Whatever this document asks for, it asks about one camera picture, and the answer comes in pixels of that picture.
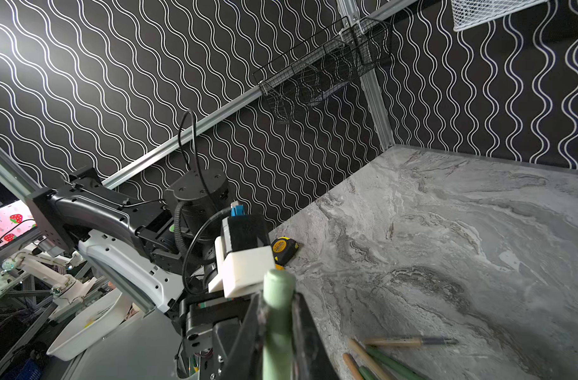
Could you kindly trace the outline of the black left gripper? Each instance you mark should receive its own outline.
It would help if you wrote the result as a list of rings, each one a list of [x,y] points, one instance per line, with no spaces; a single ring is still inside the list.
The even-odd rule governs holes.
[[[238,337],[251,296],[230,301],[211,295],[181,303],[181,343],[176,354],[179,379],[220,379],[225,361]]]

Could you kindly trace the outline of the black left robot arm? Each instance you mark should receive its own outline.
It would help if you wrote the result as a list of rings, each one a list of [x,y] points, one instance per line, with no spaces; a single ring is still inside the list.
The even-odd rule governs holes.
[[[181,338],[179,378],[221,375],[250,304],[208,289],[219,271],[214,239],[230,209],[224,172],[187,172],[161,199],[141,201],[105,188],[86,167],[26,203],[46,238],[113,270],[122,290],[171,321]]]

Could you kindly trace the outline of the green pen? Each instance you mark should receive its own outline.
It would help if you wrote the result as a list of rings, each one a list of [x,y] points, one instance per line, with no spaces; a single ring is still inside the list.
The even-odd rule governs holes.
[[[379,362],[380,364],[385,365],[390,370],[396,372],[400,375],[403,379],[407,380],[425,380],[425,377],[418,374],[410,367],[405,366],[404,364],[399,363],[396,359],[393,359],[390,356],[387,356],[382,351],[378,350],[377,348],[373,348],[371,346],[366,346],[366,353],[373,357],[374,360]]]

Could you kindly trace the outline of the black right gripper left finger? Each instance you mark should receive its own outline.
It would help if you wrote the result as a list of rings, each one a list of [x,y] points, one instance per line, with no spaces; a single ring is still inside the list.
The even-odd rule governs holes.
[[[267,304],[261,291],[251,298],[220,379],[262,379],[266,334]]]

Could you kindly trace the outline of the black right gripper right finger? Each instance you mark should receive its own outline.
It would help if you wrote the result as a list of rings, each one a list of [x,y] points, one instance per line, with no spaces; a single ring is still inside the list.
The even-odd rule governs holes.
[[[291,304],[294,347],[293,379],[338,379],[305,297],[296,292]]]

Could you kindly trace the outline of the orange pen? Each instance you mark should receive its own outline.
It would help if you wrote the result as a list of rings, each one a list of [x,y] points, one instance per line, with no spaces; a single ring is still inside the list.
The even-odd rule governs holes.
[[[363,348],[355,339],[350,338],[347,341],[348,346],[363,360],[369,369],[371,369],[379,379],[394,380],[393,376],[388,374]]]

